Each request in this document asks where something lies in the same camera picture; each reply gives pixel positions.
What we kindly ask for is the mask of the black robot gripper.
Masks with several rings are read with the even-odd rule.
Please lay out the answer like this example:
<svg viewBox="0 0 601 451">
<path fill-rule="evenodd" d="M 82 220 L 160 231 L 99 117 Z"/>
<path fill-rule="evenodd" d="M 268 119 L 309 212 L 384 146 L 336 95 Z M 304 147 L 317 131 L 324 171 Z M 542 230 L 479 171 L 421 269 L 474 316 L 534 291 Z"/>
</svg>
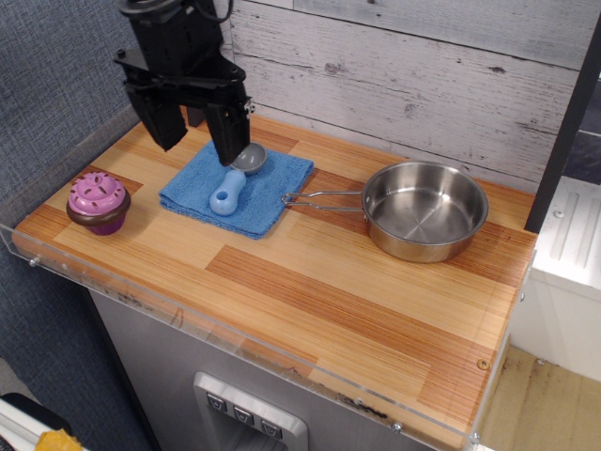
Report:
<svg viewBox="0 0 601 451">
<path fill-rule="evenodd" d="M 204 114 L 221 165 L 230 165 L 250 144 L 253 111 L 244 70 L 221 53 L 220 16 L 215 7 L 120 7 L 137 47 L 119 50 L 115 62 L 126 73 L 126 92 L 136 114 L 163 150 L 187 133 L 179 106 L 145 89 L 174 88 L 183 103 L 206 106 Z"/>
</svg>

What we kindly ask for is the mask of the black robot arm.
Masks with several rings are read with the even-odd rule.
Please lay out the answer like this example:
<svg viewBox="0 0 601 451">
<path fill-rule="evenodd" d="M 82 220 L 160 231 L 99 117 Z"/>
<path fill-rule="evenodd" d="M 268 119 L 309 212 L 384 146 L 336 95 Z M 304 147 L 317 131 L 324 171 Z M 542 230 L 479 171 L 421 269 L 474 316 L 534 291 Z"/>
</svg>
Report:
<svg viewBox="0 0 601 451">
<path fill-rule="evenodd" d="M 245 71 L 222 55 L 221 25 L 211 1 L 121 1 L 138 46 L 120 50 L 124 87 L 154 141 L 169 150 L 187 128 L 181 107 L 200 110 L 221 165 L 250 143 L 251 99 Z"/>
</svg>

